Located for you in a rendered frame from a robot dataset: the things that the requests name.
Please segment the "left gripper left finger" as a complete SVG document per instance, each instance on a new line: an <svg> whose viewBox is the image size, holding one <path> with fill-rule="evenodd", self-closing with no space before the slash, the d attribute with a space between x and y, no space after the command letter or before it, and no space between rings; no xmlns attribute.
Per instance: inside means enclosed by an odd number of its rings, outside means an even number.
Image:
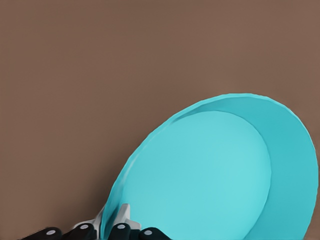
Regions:
<svg viewBox="0 0 320 240"><path fill-rule="evenodd" d="M101 240L101 222L105 207L94 219L77 223L68 232L64 233L61 240Z"/></svg>

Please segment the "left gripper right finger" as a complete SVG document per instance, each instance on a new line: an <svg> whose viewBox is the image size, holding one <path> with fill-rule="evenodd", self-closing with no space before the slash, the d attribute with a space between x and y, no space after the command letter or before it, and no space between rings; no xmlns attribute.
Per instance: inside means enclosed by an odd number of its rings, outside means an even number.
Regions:
<svg viewBox="0 0 320 240"><path fill-rule="evenodd" d="M128 203L121 205L112 224L109 240L139 240L142 225L131 220L131 207Z"/></svg>

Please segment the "blue plate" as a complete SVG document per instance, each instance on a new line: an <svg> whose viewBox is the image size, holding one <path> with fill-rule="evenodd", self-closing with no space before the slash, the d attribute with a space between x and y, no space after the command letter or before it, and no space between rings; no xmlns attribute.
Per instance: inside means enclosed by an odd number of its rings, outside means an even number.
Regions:
<svg viewBox="0 0 320 240"><path fill-rule="evenodd" d="M230 93L156 128L128 158L102 214L108 237L123 204L173 240L303 240L318 192L311 136L285 105Z"/></svg>

